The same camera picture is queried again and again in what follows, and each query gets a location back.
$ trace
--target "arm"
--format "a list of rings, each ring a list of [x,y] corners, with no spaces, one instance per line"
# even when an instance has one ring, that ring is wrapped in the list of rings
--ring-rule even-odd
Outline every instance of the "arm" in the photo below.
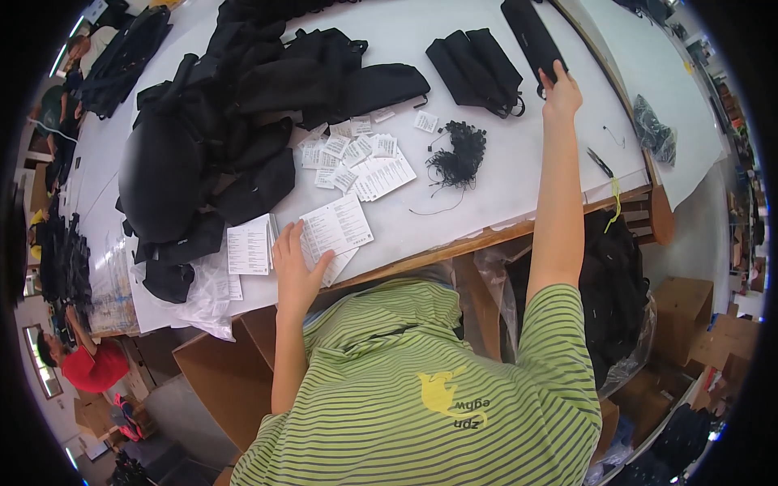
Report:
[[[557,83],[541,70],[546,92],[543,106],[543,169],[532,244],[527,303],[553,284],[578,287],[584,261],[584,205],[581,202],[578,145],[573,118],[582,103],[578,85],[554,61]]]
[[[75,311],[75,307],[68,306],[65,310],[65,319],[68,320],[73,331],[75,332],[75,340],[79,346],[83,346],[90,355],[94,356],[97,353],[97,344],[92,341],[92,337],[87,333],[79,322],[78,313]]]
[[[309,271],[300,247],[303,221],[289,223],[273,245],[273,266],[279,277],[279,305],[275,315],[275,366],[270,408],[273,414],[292,409],[308,370],[303,341],[303,319],[314,303],[324,271],[335,257],[329,250]]]

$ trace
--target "black string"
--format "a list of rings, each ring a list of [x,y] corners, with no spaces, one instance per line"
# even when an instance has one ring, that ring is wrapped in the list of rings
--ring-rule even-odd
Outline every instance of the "black string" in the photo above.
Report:
[[[606,127],[605,125],[602,125],[603,130],[607,130],[609,134],[611,134],[611,137],[613,137],[613,141],[616,143],[616,145],[620,145],[622,149],[627,148],[627,139],[622,137],[622,143],[619,143],[619,140],[616,139],[616,137],[613,135],[613,132],[610,128]]]

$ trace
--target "green striped shirt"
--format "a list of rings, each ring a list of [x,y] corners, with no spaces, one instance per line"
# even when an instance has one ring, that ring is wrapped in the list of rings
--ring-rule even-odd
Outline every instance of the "green striped shirt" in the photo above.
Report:
[[[516,365],[457,339],[458,303],[397,279],[334,304],[305,330],[292,410],[263,419],[231,484],[581,484],[601,416],[579,292],[531,300]]]

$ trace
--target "tag string bundle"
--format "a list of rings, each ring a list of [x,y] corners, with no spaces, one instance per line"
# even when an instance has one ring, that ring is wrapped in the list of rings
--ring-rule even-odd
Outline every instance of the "tag string bundle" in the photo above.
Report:
[[[446,124],[445,129],[446,133],[436,138],[427,147],[427,151],[431,152],[435,142],[446,135],[450,135],[451,146],[453,147],[452,152],[439,149],[432,157],[427,159],[427,176],[433,181],[430,186],[440,186],[432,193],[430,198],[433,198],[444,187],[462,189],[462,195],[457,204],[440,211],[420,213],[409,209],[415,215],[431,216],[450,211],[461,204],[464,199],[464,192],[468,187],[475,189],[475,174],[478,172],[478,168],[481,167],[486,149],[486,131],[479,130],[463,121],[456,122],[453,120]],[[430,176],[429,171],[432,169],[435,170],[436,178],[440,180],[434,180]]]

